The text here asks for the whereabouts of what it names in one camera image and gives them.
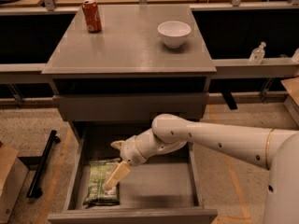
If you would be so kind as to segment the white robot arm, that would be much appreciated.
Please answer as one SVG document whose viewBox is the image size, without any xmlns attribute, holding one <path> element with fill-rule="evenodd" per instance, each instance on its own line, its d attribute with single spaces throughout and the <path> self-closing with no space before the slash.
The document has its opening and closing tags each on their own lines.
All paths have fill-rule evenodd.
<svg viewBox="0 0 299 224">
<path fill-rule="evenodd" d="M 162 114 L 147 131 L 111 143 L 120 151 L 121 163 L 106 179 L 104 189 L 117 186 L 132 167 L 188 142 L 268 170 L 263 224 L 299 224 L 298 131 L 194 122 Z"/>
</svg>

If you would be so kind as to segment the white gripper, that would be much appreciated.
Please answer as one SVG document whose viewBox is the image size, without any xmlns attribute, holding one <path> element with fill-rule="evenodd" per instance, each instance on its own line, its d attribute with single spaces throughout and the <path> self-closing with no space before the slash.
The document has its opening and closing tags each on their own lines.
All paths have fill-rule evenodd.
<svg viewBox="0 0 299 224">
<path fill-rule="evenodd" d="M 113 141 L 110 145 L 114 149 L 121 151 L 120 156 L 123 161 L 116 166 L 114 171 L 106 179 L 103 186 L 104 191 L 115 188 L 121 180 L 128 176 L 131 171 L 131 166 L 141 165 L 147 161 L 138 150 L 135 135 L 125 141 Z"/>
</svg>

